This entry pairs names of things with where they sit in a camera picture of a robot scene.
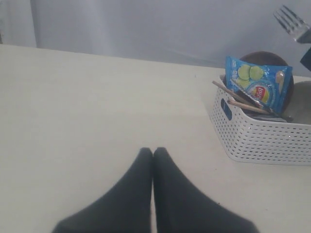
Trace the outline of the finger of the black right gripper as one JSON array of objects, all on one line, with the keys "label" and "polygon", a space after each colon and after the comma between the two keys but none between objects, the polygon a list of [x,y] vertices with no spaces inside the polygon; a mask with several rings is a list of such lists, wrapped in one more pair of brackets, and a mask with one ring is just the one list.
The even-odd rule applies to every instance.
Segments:
[{"label": "finger of the black right gripper", "polygon": [[301,58],[300,63],[309,71],[311,71],[311,48]]}]

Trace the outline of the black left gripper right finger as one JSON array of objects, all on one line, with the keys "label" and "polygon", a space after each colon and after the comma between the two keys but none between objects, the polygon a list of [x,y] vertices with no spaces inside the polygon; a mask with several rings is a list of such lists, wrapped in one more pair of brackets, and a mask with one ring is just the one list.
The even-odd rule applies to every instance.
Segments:
[{"label": "black left gripper right finger", "polygon": [[154,198],[159,233],[243,232],[243,218],[195,187],[166,148],[154,151]]}]

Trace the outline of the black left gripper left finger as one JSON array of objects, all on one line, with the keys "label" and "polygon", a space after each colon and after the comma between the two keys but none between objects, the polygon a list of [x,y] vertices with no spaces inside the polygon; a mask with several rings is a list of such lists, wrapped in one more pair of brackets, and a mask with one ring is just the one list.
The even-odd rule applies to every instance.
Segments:
[{"label": "black left gripper left finger", "polygon": [[123,177],[101,198],[61,220],[55,233],[149,233],[153,153],[141,148]]}]

